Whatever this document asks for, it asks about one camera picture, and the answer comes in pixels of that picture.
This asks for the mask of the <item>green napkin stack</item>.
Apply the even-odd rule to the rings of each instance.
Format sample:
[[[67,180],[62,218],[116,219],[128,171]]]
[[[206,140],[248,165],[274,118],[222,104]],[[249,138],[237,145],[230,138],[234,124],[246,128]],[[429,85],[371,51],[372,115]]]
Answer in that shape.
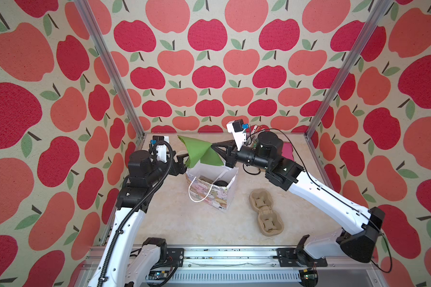
[[[185,145],[189,155],[186,161],[188,168],[194,168],[197,163],[211,166],[223,166],[221,157],[212,149],[212,143],[186,136],[178,136]]]

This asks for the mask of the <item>black cup lid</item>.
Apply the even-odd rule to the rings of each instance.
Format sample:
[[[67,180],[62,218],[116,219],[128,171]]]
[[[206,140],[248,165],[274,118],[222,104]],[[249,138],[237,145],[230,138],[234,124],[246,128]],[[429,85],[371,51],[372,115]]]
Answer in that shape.
[[[214,185],[215,185],[215,186],[218,186],[218,187],[223,187],[223,188],[225,188],[225,187],[227,187],[229,184],[228,184],[226,181],[218,180],[218,181],[216,181],[216,182],[214,183]]]

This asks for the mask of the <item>cartoon animal gift bag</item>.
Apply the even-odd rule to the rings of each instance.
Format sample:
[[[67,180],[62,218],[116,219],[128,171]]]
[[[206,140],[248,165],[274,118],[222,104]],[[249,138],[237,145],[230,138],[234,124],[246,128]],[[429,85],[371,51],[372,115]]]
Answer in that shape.
[[[194,168],[186,171],[189,184],[187,194],[194,203],[206,203],[213,208],[227,213],[235,195],[238,179],[237,167],[211,166],[197,163]],[[218,180],[226,181],[225,188],[215,186]]]

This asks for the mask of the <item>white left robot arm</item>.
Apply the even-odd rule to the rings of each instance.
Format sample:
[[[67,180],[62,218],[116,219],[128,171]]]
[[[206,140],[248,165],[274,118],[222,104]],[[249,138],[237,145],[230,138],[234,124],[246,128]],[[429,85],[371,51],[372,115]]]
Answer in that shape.
[[[129,156],[129,175],[118,194],[112,231],[88,283],[90,287],[138,287],[155,267],[176,270],[178,261],[167,262],[165,239],[150,237],[134,259],[130,256],[153,195],[167,176],[186,172],[184,159],[187,157],[187,154],[167,152],[165,145],[135,151]]]

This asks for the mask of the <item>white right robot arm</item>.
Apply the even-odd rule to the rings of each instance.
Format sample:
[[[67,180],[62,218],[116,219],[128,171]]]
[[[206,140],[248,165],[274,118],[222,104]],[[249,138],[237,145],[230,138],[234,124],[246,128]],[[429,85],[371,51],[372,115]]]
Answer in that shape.
[[[298,265],[312,266],[320,259],[344,255],[360,263],[372,261],[385,217],[380,208],[368,209],[348,200],[309,174],[303,164],[283,157],[284,142],[272,132],[262,131],[255,148],[244,145],[245,141],[236,132],[233,140],[211,148],[228,167],[242,163],[265,171],[271,184],[303,198],[340,225],[332,233],[303,236],[293,254]]]

